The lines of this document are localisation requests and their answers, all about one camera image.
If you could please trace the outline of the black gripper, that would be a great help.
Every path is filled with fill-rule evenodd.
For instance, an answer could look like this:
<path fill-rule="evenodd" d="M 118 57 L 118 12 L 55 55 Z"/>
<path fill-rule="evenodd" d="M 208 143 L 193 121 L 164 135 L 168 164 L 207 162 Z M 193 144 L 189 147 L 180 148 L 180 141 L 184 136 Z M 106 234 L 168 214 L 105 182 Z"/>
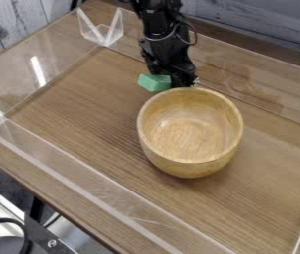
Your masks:
<path fill-rule="evenodd" d="M 189 57 L 191 35 L 175 34 L 164 40 L 140 40 L 141 56 L 155 75 L 169 75 L 172 87 L 192 87 L 196 84 L 196 66 Z"/>

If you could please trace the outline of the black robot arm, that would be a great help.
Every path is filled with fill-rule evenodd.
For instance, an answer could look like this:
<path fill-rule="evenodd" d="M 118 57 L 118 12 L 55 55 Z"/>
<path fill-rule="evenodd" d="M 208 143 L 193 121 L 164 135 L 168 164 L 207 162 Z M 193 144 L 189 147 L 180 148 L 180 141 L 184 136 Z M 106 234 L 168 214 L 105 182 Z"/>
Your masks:
<path fill-rule="evenodd" d="M 189 48 L 197 44 L 199 35 L 181 12 L 183 0 L 118 1 L 130 5 L 142 22 L 138 45 L 151 73 L 168 75 L 173 88 L 193 86 L 199 77 Z"/>

